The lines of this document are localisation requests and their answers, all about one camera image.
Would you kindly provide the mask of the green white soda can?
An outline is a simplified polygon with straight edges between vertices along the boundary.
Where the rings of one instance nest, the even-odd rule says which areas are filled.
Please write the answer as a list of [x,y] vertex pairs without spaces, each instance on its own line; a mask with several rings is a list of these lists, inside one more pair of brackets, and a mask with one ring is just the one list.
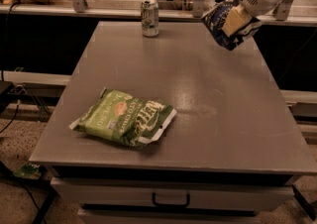
[[159,5],[157,0],[144,0],[141,4],[142,32],[145,37],[159,34]]

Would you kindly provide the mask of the blue chip bag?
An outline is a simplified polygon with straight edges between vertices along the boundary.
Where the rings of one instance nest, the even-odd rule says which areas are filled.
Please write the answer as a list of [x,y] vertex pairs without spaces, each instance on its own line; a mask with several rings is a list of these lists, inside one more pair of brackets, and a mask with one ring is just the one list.
[[216,4],[203,18],[202,22],[210,32],[214,41],[228,51],[234,50],[246,39],[252,37],[262,25],[262,22],[255,17],[237,33],[231,37],[227,37],[222,31],[222,27],[228,16],[229,11],[240,5],[239,0],[225,0]]

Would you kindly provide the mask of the right metal bracket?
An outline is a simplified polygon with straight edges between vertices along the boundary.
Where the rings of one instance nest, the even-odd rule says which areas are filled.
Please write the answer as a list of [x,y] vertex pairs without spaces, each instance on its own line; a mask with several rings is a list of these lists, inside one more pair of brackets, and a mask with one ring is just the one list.
[[272,15],[277,21],[285,21],[288,18],[294,0],[282,0],[273,10]]

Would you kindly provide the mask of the green packet on floor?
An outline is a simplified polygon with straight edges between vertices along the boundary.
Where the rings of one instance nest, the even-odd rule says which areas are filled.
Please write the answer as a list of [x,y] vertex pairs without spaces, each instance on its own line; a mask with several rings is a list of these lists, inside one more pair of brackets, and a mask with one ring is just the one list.
[[23,179],[38,180],[44,175],[45,172],[46,170],[40,165],[27,163],[23,165],[21,168],[14,170],[13,176]]

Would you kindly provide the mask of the green chip bag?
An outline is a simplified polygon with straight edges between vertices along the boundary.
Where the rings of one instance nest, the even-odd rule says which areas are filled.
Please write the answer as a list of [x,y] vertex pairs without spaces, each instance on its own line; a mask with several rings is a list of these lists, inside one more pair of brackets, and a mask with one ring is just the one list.
[[176,114],[171,105],[105,89],[96,103],[69,128],[124,146],[142,148],[157,141]]

